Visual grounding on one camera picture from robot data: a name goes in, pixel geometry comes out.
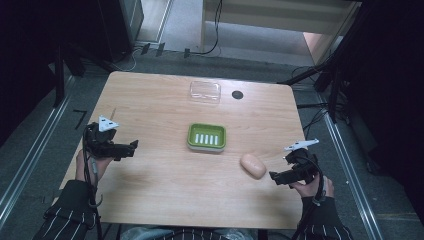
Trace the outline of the black metal stand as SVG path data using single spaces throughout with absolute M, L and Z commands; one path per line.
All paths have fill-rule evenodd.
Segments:
M 310 77 L 316 73 L 320 73 L 320 76 L 314 83 L 314 89 L 321 93 L 324 92 L 328 87 L 331 87 L 327 110 L 333 123 L 336 122 L 337 95 L 341 86 L 340 67 L 342 65 L 343 58 L 347 53 L 347 50 L 353 46 L 355 35 L 362 28 L 362 25 L 362 20 L 357 18 L 341 40 L 337 49 L 322 64 L 319 64 L 317 67 L 314 67 L 311 70 L 307 70 L 295 77 L 292 77 L 289 80 L 280 81 L 280 84 L 282 85 L 292 86 L 298 82 L 301 82 L 307 77 Z

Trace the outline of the green soap dish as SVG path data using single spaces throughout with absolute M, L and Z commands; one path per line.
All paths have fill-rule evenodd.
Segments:
M 188 128 L 187 145 L 192 150 L 223 152 L 226 147 L 226 128 L 219 125 L 193 123 Z

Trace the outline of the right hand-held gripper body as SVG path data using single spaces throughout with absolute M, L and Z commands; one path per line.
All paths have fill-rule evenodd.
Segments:
M 314 174 L 321 172 L 317 157 L 307 149 L 308 146 L 318 142 L 318 139 L 303 140 L 284 148 L 285 151 L 289 151 L 285 160 L 292 164 L 292 168 L 286 171 L 291 173 L 290 179 L 296 180 L 296 182 L 304 180 L 309 184 L 313 181 Z

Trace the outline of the metal floor rail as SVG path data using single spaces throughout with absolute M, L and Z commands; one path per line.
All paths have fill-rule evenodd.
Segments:
M 48 94 L 0 148 L 0 233 L 36 168 L 72 97 L 77 78 L 65 81 L 65 97 L 57 107 Z
M 320 143 L 316 150 L 323 173 L 334 182 L 339 216 L 355 240 L 384 240 L 340 128 L 332 121 L 323 97 L 318 95 L 317 100 L 321 120 L 317 126 L 316 137 Z

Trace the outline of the person's right hand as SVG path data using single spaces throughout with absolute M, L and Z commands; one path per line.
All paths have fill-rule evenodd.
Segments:
M 331 179 L 327 178 L 326 176 L 323 177 L 323 183 L 326 190 L 326 197 L 334 197 L 334 186 Z M 290 187 L 295 189 L 299 195 L 304 197 L 312 197 L 318 192 L 319 187 L 319 178 L 316 177 L 311 183 L 309 184 L 302 184 L 299 182 L 294 182 L 290 184 Z

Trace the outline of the beige soap bar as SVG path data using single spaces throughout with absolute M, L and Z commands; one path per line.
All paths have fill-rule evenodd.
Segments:
M 255 179 L 261 179 L 266 173 L 264 163 L 252 154 L 244 154 L 240 158 L 240 164 Z

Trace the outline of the black cabinet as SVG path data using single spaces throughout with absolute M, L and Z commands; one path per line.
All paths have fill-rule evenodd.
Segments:
M 117 62 L 128 55 L 144 20 L 141 0 L 97 0 L 105 44 L 100 51 L 107 61 Z

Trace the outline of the person's left hand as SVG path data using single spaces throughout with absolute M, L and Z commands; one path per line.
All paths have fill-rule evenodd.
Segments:
M 75 179 L 79 181 L 91 180 L 92 184 L 100 181 L 106 172 L 108 165 L 113 161 L 112 158 L 94 158 L 89 153 L 80 150 L 76 156 Z M 88 169 L 90 177 L 85 177 L 85 169 Z

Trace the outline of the light wooden shelf unit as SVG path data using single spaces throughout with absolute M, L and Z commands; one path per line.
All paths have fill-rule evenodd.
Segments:
M 220 21 L 303 33 L 315 64 L 355 20 L 360 0 L 223 0 Z

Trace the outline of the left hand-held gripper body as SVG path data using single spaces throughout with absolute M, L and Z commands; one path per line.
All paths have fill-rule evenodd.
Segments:
M 127 152 L 128 144 L 116 144 L 113 138 L 118 123 L 100 115 L 97 122 L 86 126 L 83 132 L 83 151 L 94 158 L 113 158 L 118 153 Z

